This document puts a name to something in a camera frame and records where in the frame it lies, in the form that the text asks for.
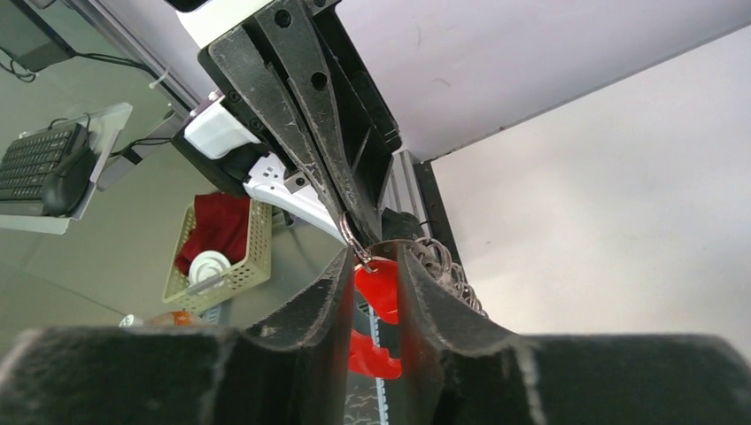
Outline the key with red tag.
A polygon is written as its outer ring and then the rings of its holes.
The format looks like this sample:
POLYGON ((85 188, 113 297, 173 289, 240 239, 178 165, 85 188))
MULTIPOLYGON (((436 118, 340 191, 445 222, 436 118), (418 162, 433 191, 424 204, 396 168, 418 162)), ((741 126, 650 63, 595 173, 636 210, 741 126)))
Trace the key with red tag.
POLYGON ((358 265, 355 267, 354 283, 357 290, 385 323, 399 323, 398 265, 392 259, 371 255, 356 239, 344 212, 338 228, 347 245, 353 248, 358 265))

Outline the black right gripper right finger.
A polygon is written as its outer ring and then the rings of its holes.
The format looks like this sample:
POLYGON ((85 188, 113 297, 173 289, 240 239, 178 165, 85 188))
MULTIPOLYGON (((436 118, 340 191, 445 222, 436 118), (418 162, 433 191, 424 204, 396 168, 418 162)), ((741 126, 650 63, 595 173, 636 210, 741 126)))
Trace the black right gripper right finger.
POLYGON ((747 424, 750 367, 710 335, 516 334, 431 290, 399 312, 411 424, 747 424))

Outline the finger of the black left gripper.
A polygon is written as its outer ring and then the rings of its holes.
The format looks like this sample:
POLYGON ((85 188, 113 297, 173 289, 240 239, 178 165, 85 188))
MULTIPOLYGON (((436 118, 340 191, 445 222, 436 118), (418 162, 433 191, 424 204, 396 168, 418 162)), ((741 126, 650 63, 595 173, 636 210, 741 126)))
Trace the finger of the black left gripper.
POLYGON ((273 1, 243 23, 243 96, 334 219, 365 245, 383 238, 381 201, 396 120, 335 1, 273 1))
POLYGON ((237 26, 206 45, 198 61, 312 183, 333 221, 359 231, 359 55, 340 26, 237 26))

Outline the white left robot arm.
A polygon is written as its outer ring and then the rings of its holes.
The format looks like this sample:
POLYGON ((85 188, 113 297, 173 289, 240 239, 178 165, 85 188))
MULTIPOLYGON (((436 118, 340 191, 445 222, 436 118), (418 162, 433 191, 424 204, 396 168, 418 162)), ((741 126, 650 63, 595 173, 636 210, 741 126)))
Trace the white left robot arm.
POLYGON ((182 138, 209 178, 341 243, 383 238, 399 125, 335 1, 174 1, 216 85, 182 138))

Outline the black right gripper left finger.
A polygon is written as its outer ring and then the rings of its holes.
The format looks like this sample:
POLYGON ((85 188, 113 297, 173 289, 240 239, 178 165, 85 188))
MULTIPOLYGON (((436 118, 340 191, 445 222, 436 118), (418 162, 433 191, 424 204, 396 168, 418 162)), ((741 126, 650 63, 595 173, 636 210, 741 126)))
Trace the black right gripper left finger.
POLYGON ((339 424, 354 255, 249 328, 23 332, 1 364, 4 424, 339 424))

